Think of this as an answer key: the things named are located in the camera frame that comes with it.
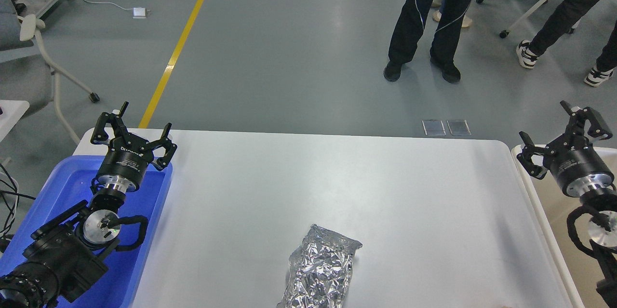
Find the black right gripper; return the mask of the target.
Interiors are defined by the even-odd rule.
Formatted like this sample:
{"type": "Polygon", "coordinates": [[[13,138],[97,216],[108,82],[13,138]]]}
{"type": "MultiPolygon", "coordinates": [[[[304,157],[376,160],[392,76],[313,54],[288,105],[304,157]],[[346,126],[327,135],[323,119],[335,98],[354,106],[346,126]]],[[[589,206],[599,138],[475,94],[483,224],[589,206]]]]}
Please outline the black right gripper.
{"type": "Polygon", "coordinates": [[[614,174],[593,148],[600,140],[613,137],[604,118],[591,107],[580,108],[566,101],[560,105],[569,114],[564,134],[544,147],[534,145],[526,132],[519,132],[522,152],[516,155],[529,176],[542,180],[551,172],[558,187],[566,196],[580,198],[586,192],[608,188],[614,174]],[[542,165],[533,163],[533,156],[542,156],[542,165]]]}

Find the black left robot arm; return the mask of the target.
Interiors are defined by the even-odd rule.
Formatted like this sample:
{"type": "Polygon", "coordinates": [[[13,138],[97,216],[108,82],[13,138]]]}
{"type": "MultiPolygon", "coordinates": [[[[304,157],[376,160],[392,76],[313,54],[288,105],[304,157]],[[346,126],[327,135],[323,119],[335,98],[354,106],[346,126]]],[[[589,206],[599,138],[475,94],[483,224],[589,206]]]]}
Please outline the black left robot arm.
{"type": "Polygon", "coordinates": [[[97,119],[91,143],[107,146],[107,153],[91,181],[93,196],[33,231],[25,261],[1,278],[3,308],[54,308],[59,297],[73,302],[108,271],[107,256],[145,241],[148,218],[119,216],[119,209],[126,194],[139,190],[148,166],[168,167],[177,145],[169,138],[171,123],[154,141],[129,132],[122,119],[127,107],[97,119]]]}

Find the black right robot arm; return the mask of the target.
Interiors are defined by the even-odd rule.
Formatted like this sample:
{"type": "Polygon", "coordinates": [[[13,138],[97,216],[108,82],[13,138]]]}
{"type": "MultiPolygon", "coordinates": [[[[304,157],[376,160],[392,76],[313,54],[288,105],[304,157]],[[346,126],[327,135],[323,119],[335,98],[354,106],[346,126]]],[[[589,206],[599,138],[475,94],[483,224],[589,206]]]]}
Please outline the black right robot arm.
{"type": "Polygon", "coordinates": [[[582,253],[597,260],[604,279],[596,291],[610,308],[617,305],[615,175],[593,144],[613,136],[597,110],[560,102],[569,115],[564,132],[543,146],[520,132],[522,151],[516,159],[529,176],[542,180],[551,173],[561,192],[577,198],[580,206],[566,219],[568,236],[582,253]]]}

